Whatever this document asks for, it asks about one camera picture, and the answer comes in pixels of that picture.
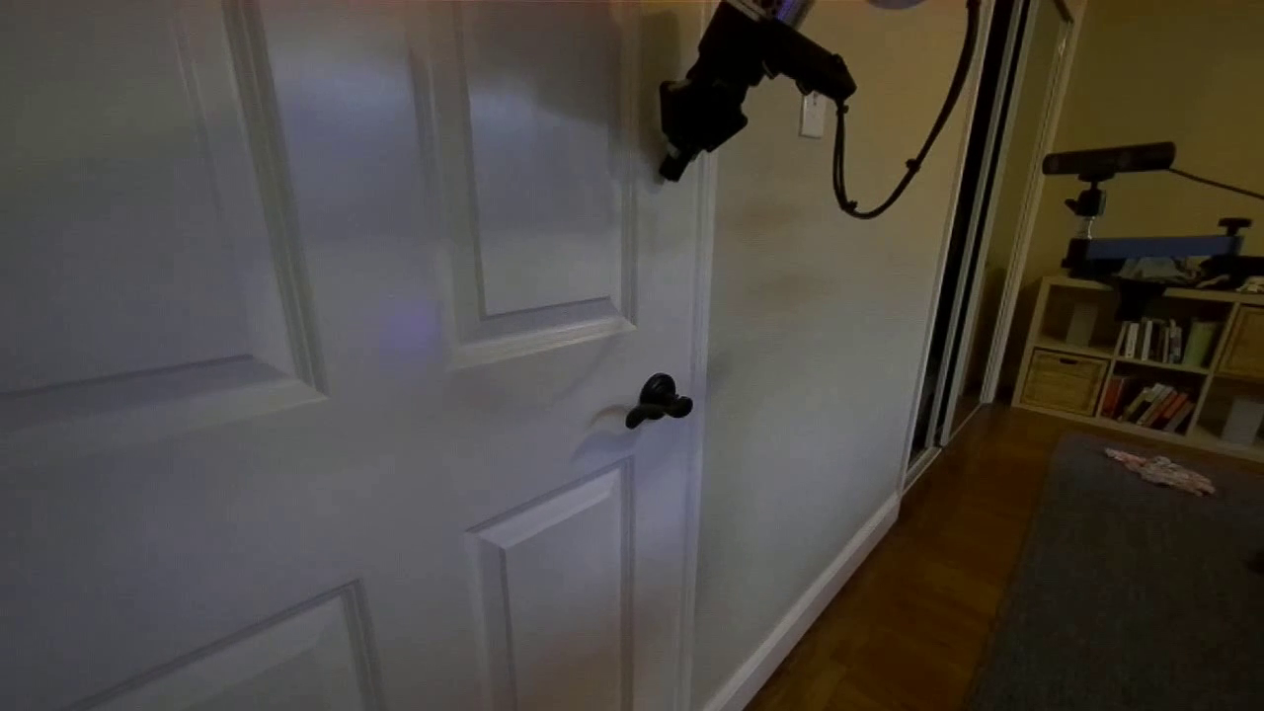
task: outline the door knob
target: door knob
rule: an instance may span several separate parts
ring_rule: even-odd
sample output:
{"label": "door knob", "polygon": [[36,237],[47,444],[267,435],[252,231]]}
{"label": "door knob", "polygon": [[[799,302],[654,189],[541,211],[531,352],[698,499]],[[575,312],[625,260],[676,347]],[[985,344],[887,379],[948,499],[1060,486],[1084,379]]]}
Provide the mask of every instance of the door knob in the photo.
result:
{"label": "door knob", "polygon": [[628,424],[628,429],[635,429],[640,424],[653,424],[653,419],[664,419],[664,415],[686,419],[693,410],[694,410],[694,403],[682,399],[676,393],[676,379],[661,373],[661,377],[645,379],[640,403],[628,410],[625,424]]}

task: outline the gray rug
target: gray rug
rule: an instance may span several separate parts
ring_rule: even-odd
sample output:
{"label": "gray rug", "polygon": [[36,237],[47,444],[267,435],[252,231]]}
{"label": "gray rug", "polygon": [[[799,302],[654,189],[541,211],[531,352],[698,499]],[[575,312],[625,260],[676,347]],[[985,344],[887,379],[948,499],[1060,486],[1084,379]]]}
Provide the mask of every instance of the gray rug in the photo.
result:
{"label": "gray rug", "polygon": [[1218,478],[1196,503],[1122,473],[1107,444],[1053,449],[973,706],[1264,711],[1264,478],[1175,456]]}

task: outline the black cable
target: black cable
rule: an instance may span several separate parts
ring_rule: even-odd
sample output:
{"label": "black cable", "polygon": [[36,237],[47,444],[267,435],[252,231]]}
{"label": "black cable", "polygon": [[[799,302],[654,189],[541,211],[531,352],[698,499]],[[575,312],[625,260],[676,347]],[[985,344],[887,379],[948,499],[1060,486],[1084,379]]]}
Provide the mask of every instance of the black cable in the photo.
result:
{"label": "black cable", "polygon": [[1211,189],[1227,189],[1227,195],[1242,195],[1242,199],[1252,199],[1252,203],[1264,203],[1264,195],[1255,195],[1255,189],[1244,189],[1244,187],[1234,187],[1234,181],[1218,181],[1218,177],[1205,177],[1205,174],[1189,174],[1189,171],[1169,171],[1169,174],[1176,174],[1176,177],[1184,177],[1184,181],[1200,181],[1200,187],[1211,187]]}
{"label": "black cable", "polygon": [[845,189],[845,102],[837,102],[837,120],[834,120],[834,199],[837,199],[841,215],[849,215],[856,220],[880,216],[885,211],[891,211],[901,203],[901,195],[914,187],[919,164],[932,156],[932,148],[938,148],[940,131],[948,127],[948,115],[953,115],[953,108],[956,108],[956,100],[965,90],[965,81],[973,70],[973,57],[976,57],[976,40],[978,40],[978,0],[968,0],[965,12],[968,12],[968,23],[965,23],[956,70],[953,70],[943,108],[938,115],[938,127],[919,144],[915,160],[905,164],[905,177],[897,181],[897,189],[874,211],[862,211]]}

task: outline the white door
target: white door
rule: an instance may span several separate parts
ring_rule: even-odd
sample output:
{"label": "white door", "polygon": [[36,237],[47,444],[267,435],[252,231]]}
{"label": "white door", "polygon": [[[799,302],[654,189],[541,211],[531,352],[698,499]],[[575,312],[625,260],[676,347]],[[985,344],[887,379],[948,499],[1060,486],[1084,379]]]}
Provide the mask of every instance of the white door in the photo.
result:
{"label": "white door", "polygon": [[0,3],[3,711],[678,706],[682,20]]}

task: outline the bookshelf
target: bookshelf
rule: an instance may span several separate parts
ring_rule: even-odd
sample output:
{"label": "bookshelf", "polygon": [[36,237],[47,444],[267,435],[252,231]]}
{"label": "bookshelf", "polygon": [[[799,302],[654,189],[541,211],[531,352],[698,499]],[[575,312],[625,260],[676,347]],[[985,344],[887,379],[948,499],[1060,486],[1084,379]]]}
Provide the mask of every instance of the bookshelf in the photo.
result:
{"label": "bookshelf", "polygon": [[1017,408],[1264,461],[1264,297],[1045,278]]}

